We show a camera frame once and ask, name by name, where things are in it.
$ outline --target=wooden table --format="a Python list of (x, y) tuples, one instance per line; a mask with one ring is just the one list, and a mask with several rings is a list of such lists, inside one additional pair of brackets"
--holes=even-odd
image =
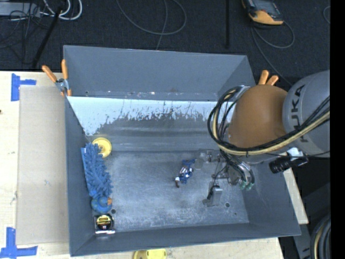
[[(61, 96), (53, 82), (43, 72), (17, 72), (17, 71), (0, 71), (0, 247), (5, 247), (6, 227), (16, 228), (17, 224), (17, 181), (20, 177), (20, 168), (18, 168), (19, 147), (19, 122), (20, 118), (29, 118), (21, 115), (19, 118), (20, 101), (11, 101), (11, 75), (15, 73), (20, 76), (21, 80), (34, 79), (36, 86), (21, 86), (20, 89), (31, 87), (32, 90), (39, 91), (40, 87), (51, 87), (56, 93), (56, 99)], [(290, 170), (284, 172), (287, 181), (287, 187), (292, 198), (295, 213), (300, 224), (308, 223), (308, 218), (301, 201), (301, 197)], [(68, 252), (68, 237), (59, 242), (27, 243), (19, 244), (19, 248), (38, 246), (36, 256), (27, 258), (70, 258)], [(101, 258), (133, 258), (133, 252), (115, 253), (107, 255), (82, 256), (82, 258), (101, 259)], [(174, 259), (192, 259), (192, 258), (232, 258), (232, 259), (283, 259), (280, 244), (277, 238), (265, 238), (258, 240), (246, 240), (236, 242), (214, 243), (198, 246), (188, 246), (179, 248), (167, 248), (167, 258)]]

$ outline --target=white cable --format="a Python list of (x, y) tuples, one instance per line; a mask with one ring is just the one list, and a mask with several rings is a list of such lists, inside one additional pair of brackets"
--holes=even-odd
[[(43, 0), (43, 2), (44, 2), (44, 4), (45, 4), (45, 6), (49, 9), (49, 11), (50, 11), (53, 15), (50, 15), (49, 13), (43, 13), (43, 12), (41, 12), (41, 14), (43, 14), (43, 15), (49, 15), (49, 16), (54, 16), (54, 15), (55, 15), (55, 12), (49, 7), (47, 1), (46, 1), (46, 0)], [(62, 20), (68, 20), (68, 21), (72, 21), (72, 20), (78, 19), (78, 18), (81, 16), (81, 13), (82, 13), (82, 2), (81, 2), (81, 0), (78, 0), (80, 9), (79, 9), (78, 14), (77, 14), (76, 16), (74, 16), (74, 17), (64, 17), (64, 15), (66, 15), (66, 14), (69, 12), (69, 10), (71, 9), (71, 2), (70, 2), (70, 0), (67, 0), (67, 2), (68, 2), (68, 8), (67, 8), (66, 11), (62, 12), (62, 13), (59, 15), (59, 18), (62, 19)]]
[(34, 8), (34, 10), (32, 11), (32, 13), (28, 12), (24, 17), (10, 18), (9, 20), (10, 20), (10, 21), (21, 21), (21, 20), (29, 19), (29, 18), (30, 18), (30, 15), (31, 15), (31, 17), (34, 17), (34, 16), (35, 16), (35, 14), (36, 14), (35, 10), (37, 10), (37, 9), (38, 9), (38, 6), (36, 6), (36, 7)]

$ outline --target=blue plush toy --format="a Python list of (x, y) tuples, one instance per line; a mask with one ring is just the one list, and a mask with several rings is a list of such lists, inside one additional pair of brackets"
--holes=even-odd
[(87, 143), (85, 148), (81, 148), (86, 185), (92, 197), (91, 207), (96, 212), (105, 214), (112, 208), (112, 199), (109, 196), (113, 186), (100, 152), (98, 144)]

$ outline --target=black cable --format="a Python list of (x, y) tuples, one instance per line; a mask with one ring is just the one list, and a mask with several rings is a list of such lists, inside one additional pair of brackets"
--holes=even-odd
[[(220, 154), (225, 158), (227, 165), (230, 165), (235, 171), (237, 171), (240, 175), (243, 181), (247, 181), (247, 178), (243, 171), (238, 167), (238, 164), (241, 163), (241, 161), (238, 159), (237, 156), (234, 155), (229, 155), (222, 149), (220, 149)], [(251, 183), (254, 184), (255, 178), (252, 169), (249, 170), (249, 173), (251, 175)]]
[(237, 103), (238, 100), (235, 100), (231, 105), (230, 107), (225, 111), (224, 115), (223, 115), (223, 118), (222, 118), (222, 122), (220, 123), (220, 135), (217, 135), (218, 136), (218, 139), (221, 139), (223, 140), (224, 139), (224, 134), (225, 134), (225, 131), (226, 131), (226, 127), (225, 127), (225, 120), (226, 120), (226, 117), (227, 115), (229, 114), (230, 110), (235, 106), (235, 104)]
[(61, 12), (62, 12), (63, 7), (64, 7), (64, 2), (61, 1), (60, 4), (59, 4), (59, 6), (58, 6), (58, 8), (57, 8), (57, 10), (56, 10), (56, 12), (55, 12), (54, 20), (53, 20), (53, 22), (51, 23), (51, 25), (50, 25), (50, 27), (49, 27), (49, 29), (48, 29), (47, 34), (45, 35), (44, 39), (42, 40), (42, 43), (41, 43), (41, 45), (39, 46), (39, 48), (38, 48), (38, 50), (37, 50), (37, 53), (36, 53), (36, 55), (35, 55), (34, 58), (33, 58), (33, 63), (32, 63), (32, 66), (31, 66), (33, 69), (35, 69), (35, 68), (36, 68), (36, 65), (38, 64), (38, 61), (39, 61), (39, 59), (40, 59), (40, 56), (41, 56), (41, 54), (42, 54), (42, 52), (43, 52), (43, 50), (44, 50), (44, 48), (45, 48), (45, 45), (46, 45), (47, 42), (48, 42), (48, 39), (49, 39), (49, 37), (50, 37), (50, 35), (51, 35), (51, 33), (52, 33), (52, 31), (53, 31), (53, 29), (54, 29), (54, 27), (55, 27), (57, 21), (58, 21), (58, 19), (59, 19), (59, 16), (60, 16), (60, 14), (61, 14)]
[[(34, 16), (35, 16), (35, 12), (36, 12), (37, 10), (38, 10), (38, 8), (36, 7), (36, 8), (33, 10), (33, 15), (31, 15), (31, 17), (34, 17)], [(11, 32), (11, 34), (8, 35), (6, 38), (4, 38), (4, 37), (0, 34), (0, 36), (3, 38), (3, 39), (0, 41), (0, 43), (3, 42), (3, 41), (5, 41), (5, 40), (7, 40), (7, 39), (9, 39), (9, 37), (10, 37), (11, 35), (13, 35), (13, 33), (15, 32), (15, 30), (18, 28), (19, 24), (21, 24), (21, 20), (25, 20), (25, 19), (28, 20), (28, 16), (29, 16), (29, 15), (28, 15), (27, 13), (25, 13), (24, 11), (20, 11), (20, 10), (12, 11), (12, 12), (10, 13), (9, 20), (13, 20), (11, 16), (12, 16), (14, 13), (17, 13), (17, 12), (22, 13), (23, 17), (14, 18), (15, 20), (18, 20), (18, 23), (16, 24), (15, 29), (14, 29), (14, 30)], [(27, 27), (27, 31), (26, 31), (26, 34), (25, 34), (25, 37), (24, 37), (24, 38), (22, 37), (20, 40), (14, 41), (13, 43), (6, 44), (6, 45), (4, 45), (4, 46), (0, 46), (0, 49), (9, 48), (9, 49), (13, 52), (13, 54), (18, 58), (18, 60), (20, 60), (20, 61), (22, 62), (22, 64), (31, 64), (32, 61), (26, 62), (26, 61), (24, 60), (24, 58), (23, 58), (23, 54), (22, 54), (22, 56), (20, 56), (12, 46), (14, 46), (14, 45), (16, 45), (16, 44), (19, 44), (19, 43), (23, 43), (24, 39), (27, 40), (29, 37), (31, 37), (31, 36), (35, 33), (35, 31), (36, 31), (37, 28), (38, 28), (38, 27), (35, 27), (35, 28), (32, 30), (32, 32), (29, 33), (29, 27)]]
[(310, 235), (310, 258), (311, 259), (316, 259), (317, 258), (317, 254), (315, 254), (315, 246), (317, 244), (320, 244), (320, 239), (317, 241), (317, 235), (318, 233), (321, 233), (321, 234), (324, 234), (324, 233), (327, 233), (326, 230), (324, 230), (325, 228), (325, 225), (329, 223), (330, 224), (330, 213), (328, 213), (326, 216), (324, 216), (317, 224), (316, 226), (314, 227), (311, 235)]
[(322, 153), (316, 153), (316, 154), (305, 154), (303, 156), (292, 156), (292, 155), (283, 155), (283, 154), (275, 154), (275, 153), (265, 153), (265, 154), (269, 154), (269, 155), (275, 155), (278, 156), (280, 158), (313, 158), (313, 157), (318, 157), (320, 155), (324, 155), (330, 153), (330, 150), (326, 151), (326, 152), (322, 152)]
[[(255, 147), (251, 147), (251, 148), (240, 148), (240, 147), (237, 147), (233, 144), (230, 144), (229, 142), (225, 142), (223, 140), (221, 140), (223, 137), (222, 135), (219, 135), (219, 131), (218, 131), (218, 127), (216, 127), (216, 135), (217, 135), (217, 138), (214, 136), (213, 134), (213, 131), (211, 129), (211, 119), (212, 117), (215, 118), (214, 122), (216, 122), (217, 126), (218, 126), (218, 116), (219, 116), (219, 113), (220, 113), (220, 109), (222, 107), (222, 104), (224, 103), (225, 101), (225, 97), (227, 97), (229, 95), (229, 93), (231, 93), (231, 91), (234, 91), (234, 89), (236, 88), (232, 88), (230, 89), (229, 91), (225, 92), (222, 97), (219, 99), (217, 105), (212, 109), (210, 115), (209, 115), (209, 118), (208, 118), (208, 131), (211, 135), (211, 137), (214, 139), (214, 141), (222, 146), (224, 146), (225, 148), (230, 148), (230, 149), (234, 149), (236, 151), (242, 151), (242, 152), (249, 152), (249, 151), (259, 151), (259, 150), (262, 150), (264, 148), (269, 148), (273, 145), (276, 145), (276, 144), (279, 144), (283, 141), (285, 141), (286, 139), (296, 135), (298, 132), (302, 131), (304, 128), (306, 128), (307, 126), (309, 126), (310, 124), (312, 124), (315, 120), (317, 120), (320, 115), (316, 118), (317, 114), (320, 113), (321, 109), (330, 101), (330, 96), (328, 96), (318, 107), (317, 109), (307, 118), (306, 121), (304, 121), (299, 127), (296, 127), (293, 131), (283, 135), (282, 137), (279, 137), (275, 140), (272, 140), (268, 143), (265, 143), (263, 145), (260, 145), (260, 146), (255, 146)], [(235, 94), (236, 92), (233, 92), (232, 95), (230, 95), (230, 97), (227, 98), (228, 99), (231, 99), (233, 97), (233, 95)], [(326, 108), (326, 110), (324, 110), (321, 114), (321, 116), (323, 114), (325, 114), (326, 112), (329, 111), (329, 107)]]
[(26, 13), (27, 19), (25, 20), (26, 22), (24, 22), (24, 25), (23, 25), (23, 32), (22, 32), (22, 39), (23, 39), (23, 41), (22, 41), (22, 60), (21, 60), (21, 62), (22, 62), (22, 69), (23, 69), (24, 59), (25, 59), (25, 55), (26, 55), (26, 37), (27, 37), (27, 32), (29, 31), (30, 20), (32, 18), (32, 15), (31, 15), (32, 2), (33, 2), (33, 0), (30, 0), (30, 2), (29, 2), (29, 9), (28, 9), (28, 11)]
[(331, 228), (327, 231), (327, 236), (325, 239), (325, 258), (331, 258), (331, 239), (330, 239)]
[(225, 166), (223, 169), (221, 169), (218, 173), (216, 173), (216, 175), (215, 175), (215, 177), (214, 177), (214, 179), (213, 179), (213, 184), (212, 184), (212, 186), (215, 185), (217, 176), (218, 176), (225, 168), (226, 168), (226, 166)]
[(220, 125), (219, 125), (220, 139), (221, 139), (221, 140), (223, 140), (223, 138), (224, 138), (224, 132), (225, 132), (225, 130), (226, 130), (226, 127), (225, 127), (225, 120), (226, 120), (226, 117), (227, 117), (227, 115), (228, 115), (228, 113), (229, 113), (229, 111), (230, 111), (230, 109), (231, 109), (231, 107), (230, 107), (230, 109), (227, 108), (228, 104), (229, 104), (229, 100), (226, 101), (226, 105), (225, 105), (225, 110), (224, 110), (223, 118), (222, 118), (222, 120), (221, 120), (221, 122), (220, 122)]
[(321, 236), (319, 239), (319, 259), (325, 259), (328, 258), (326, 254), (326, 246), (327, 246), (327, 235), (330, 231), (330, 218), (326, 222), (326, 224), (322, 228)]
[(226, 165), (225, 167), (223, 167), (223, 169), (221, 169), (221, 170), (215, 175), (215, 178), (213, 179), (213, 184), (212, 184), (212, 187), (210, 188), (210, 191), (212, 191), (213, 187), (215, 186), (217, 176), (218, 176), (222, 171), (224, 171), (226, 168), (227, 168), (227, 165)]
[[(34, 10), (33, 10), (33, 16), (32, 16), (33, 18), (35, 17), (35, 14), (36, 14), (37, 10), (38, 10), (38, 7), (35, 7)], [(19, 18), (18, 18), (17, 15), (16, 15), (16, 18), (12, 18), (12, 15), (13, 15), (14, 13), (21, 13), (24, 17), (19, 17)], [(3, 38), (3, 40), (1, 40), (0, 43), (3, 42), (3, 41), (5, 41), (5, 40), (7, 40), (7, 39), (9, 39), (9, 38), (14, 34), (14, 32), (16, 31), (16, 29), (18, 28), (20, 22), (21, 22), (22, 20), (27, 19), (27, 17), (28, 17), (28, 15), (27, 15), (27, 13), (25, 13), (24, 11), (21, 11), (21, 10), (14, 10), (14, 11), (11, 11), (11, 12), (10, 12), (10, 14), (9, 14), (8, 17), (0, 18), (0, 19), (8, 19), (8, 20), (10, 20), (11, 22), (18, 21), (18, 23), (16, 24), (15, 28), (12, 30), (12, 32), (11, 32), (8, 36), (3, 37), (2, 35), (0, 35), (0, 36)], [(42, 17), (40, 17), (40, 19), (39, 19), (38, 22), (35, 21), (33, 18), (32, 18), (31, 20), (34, 21), (34, 23), (36, 23), (37, 25), (41, 25), (42, 28), (45, 28), (45, 29), (46, 29), (46, 26), (40, 23)], [(16, 44), (18, 44), (18, 43), (21, 43), (21, 42), (22, 42), (22, 40), (15, 41), (15, 42), (13, 42), (12, 44), (8, 44), (8, 45), (6, 45), (6, 46), (0, 46), (0, 49), (7, 48), (7, 47), (10, 47), (10, 46), (16, 45)]]

